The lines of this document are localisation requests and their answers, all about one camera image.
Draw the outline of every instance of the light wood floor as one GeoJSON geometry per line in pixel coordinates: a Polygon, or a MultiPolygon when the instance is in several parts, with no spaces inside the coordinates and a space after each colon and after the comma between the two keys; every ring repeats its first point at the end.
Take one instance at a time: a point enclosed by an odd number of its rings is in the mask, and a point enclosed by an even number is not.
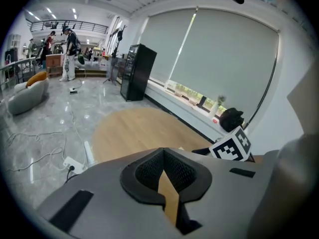
{"type": "MultiPolygon", "coordinates": [[[[128,109],[103,118],[92,142],[98,162],[159,147],[192,151],[211,145],[175,117],[153,108],[128,109]]],[[[165,214],[175,225],[178,194],[165,173],[159,180],[159,193],[165,196],[165,214]]]]}

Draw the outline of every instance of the roller blind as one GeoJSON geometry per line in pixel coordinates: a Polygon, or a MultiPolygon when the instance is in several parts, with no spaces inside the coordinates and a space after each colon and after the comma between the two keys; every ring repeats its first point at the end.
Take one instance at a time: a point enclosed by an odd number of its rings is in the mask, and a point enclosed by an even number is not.
{"type": "Polygon", "coordinates": [[[199,9],[171,80],[243,111],[255,112],[270,80],[278,34],[247,17],[199,9]]]}
{"type": "Polygon", "coordinates": [[[177,10],[149,18],[141,44],[157,52],[151,77],[166,82],[195,9],[177,10]]]}

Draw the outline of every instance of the orange pillow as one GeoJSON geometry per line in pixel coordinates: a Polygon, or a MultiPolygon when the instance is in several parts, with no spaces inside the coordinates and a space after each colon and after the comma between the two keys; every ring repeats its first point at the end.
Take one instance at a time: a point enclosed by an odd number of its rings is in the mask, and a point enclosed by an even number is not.
{"type": "Polygon", "coordinates": [[[39,72],[36,75],[33,75],[28,82],[26,83],[27,87],[30,87],[33,83],[36,83],[38,81],[43,81],[46,79],[46,72],[39,72]]]}

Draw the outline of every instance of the gray sofa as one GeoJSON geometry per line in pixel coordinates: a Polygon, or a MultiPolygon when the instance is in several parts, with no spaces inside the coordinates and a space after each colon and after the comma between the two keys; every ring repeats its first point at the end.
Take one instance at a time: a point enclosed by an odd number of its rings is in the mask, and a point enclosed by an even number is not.
{"type": "Polygon", "coordinates": [[[40,104],[49,87],[49,79],[33,83],[26,87],[26,82],[15,85],[14,96],[9,99],[8,110],[11,114],[24,113],[40,104]]]}

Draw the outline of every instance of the black cabinet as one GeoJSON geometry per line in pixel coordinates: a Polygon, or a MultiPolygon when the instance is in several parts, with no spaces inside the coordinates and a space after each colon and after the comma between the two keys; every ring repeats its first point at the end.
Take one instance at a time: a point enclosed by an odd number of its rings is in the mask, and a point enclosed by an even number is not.
{"type": "Polygon", "coordinates": [[[121,85],[121,95],[126,101],[143,99],[156,55],[142,44],[130,47],[121,85]]]}

